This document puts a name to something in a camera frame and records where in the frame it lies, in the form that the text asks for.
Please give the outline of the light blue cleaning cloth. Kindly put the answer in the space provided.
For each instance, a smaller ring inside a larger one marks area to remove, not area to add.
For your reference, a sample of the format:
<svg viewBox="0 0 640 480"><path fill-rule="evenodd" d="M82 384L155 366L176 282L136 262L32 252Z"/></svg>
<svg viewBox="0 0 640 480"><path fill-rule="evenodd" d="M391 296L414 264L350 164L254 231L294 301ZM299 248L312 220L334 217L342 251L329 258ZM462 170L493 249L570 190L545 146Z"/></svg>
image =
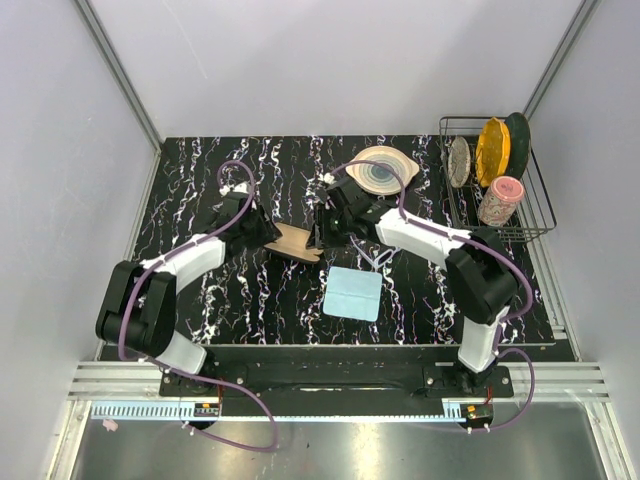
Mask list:
<svg viewBox="0 0 640 480"><path fill-rule="evenodd" d="M324 314L365 322L376 322L379 315L383 277L344 267L328 270L322 304Z"/></svg>

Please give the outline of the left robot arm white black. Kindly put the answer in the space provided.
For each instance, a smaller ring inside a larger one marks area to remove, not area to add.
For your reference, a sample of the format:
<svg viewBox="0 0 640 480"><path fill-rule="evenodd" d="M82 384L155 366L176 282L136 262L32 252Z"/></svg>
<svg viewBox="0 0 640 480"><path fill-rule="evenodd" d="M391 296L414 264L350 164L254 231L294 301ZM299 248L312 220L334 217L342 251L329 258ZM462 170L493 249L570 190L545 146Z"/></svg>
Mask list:
<svg viewBox="0 0 640 480"><path fill-rule="evenodd" d="M95 325L96 336L165 367L182 371L196 396L215 386L213 356L176 330L178 294L246 250L280 238L265 208L247 193L231 192L210 222L183 245L155 259L115 265Z"/></svg>

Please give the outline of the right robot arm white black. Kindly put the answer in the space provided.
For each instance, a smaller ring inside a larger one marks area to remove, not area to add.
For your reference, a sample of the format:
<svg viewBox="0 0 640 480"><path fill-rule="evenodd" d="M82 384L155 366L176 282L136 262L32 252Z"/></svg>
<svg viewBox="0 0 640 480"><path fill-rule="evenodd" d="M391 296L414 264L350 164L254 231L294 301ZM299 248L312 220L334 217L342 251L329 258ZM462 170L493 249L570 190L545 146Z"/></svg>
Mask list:
<svg viewBox="0 0 640 480"><path fill-rule="evenodd" d="M462 366L454 371L455 387L470 397L486 389L487 369L496 359L498 325L519 289L497 232L435 224L401 205L378 200L354 180L343 178L328 186L326 198L314 204L308 245L339 248L353 238L404 250L445 270L449 291L464 316L458 350Z"/></svg>

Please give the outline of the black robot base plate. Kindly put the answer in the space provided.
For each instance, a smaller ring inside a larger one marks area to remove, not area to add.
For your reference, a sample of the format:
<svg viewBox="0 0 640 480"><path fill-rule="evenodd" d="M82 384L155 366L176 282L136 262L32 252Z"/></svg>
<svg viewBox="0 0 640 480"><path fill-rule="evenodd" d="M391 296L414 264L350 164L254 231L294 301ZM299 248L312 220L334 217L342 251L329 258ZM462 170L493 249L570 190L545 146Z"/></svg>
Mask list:
<svg viewBox="0 0 640 480"><path fill-rule="evenodd" d="M281 420L444 413L446 400L513 399L506 366L462 370L454 346L250 346L211 349L215 378L245 387Z"/></svg>

